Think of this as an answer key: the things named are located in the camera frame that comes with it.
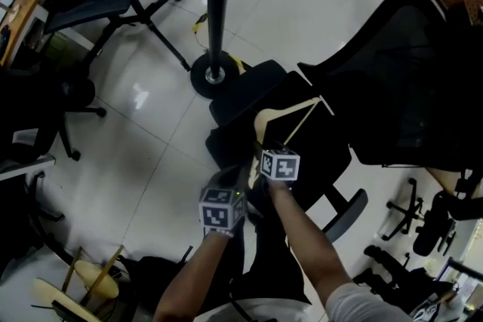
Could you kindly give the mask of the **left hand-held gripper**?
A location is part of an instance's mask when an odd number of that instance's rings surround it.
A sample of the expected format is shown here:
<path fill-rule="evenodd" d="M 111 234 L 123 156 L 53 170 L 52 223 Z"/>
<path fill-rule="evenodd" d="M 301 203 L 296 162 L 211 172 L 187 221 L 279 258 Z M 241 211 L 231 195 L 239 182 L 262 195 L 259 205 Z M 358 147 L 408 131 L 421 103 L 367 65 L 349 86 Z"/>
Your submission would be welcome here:
<path fill-rule="evenodd" d="M 215 173 L 201 190 L 199 218 L 205 232 L 235 236 L 246 213 L 245 172 L 231 166 Z"/>

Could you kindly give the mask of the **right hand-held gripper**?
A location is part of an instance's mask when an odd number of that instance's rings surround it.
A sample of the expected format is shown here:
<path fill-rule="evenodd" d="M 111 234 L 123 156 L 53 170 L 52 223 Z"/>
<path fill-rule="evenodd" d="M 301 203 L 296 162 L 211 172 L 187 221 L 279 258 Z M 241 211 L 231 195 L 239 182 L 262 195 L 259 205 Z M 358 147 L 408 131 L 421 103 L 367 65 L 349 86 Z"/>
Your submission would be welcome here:
<path fill-rule="evenodd" d="M 257 172 L 273 181 L 293 182 L 297 180 L 300 156 L 279 142 L 268 146 L 256 143 Z"/>

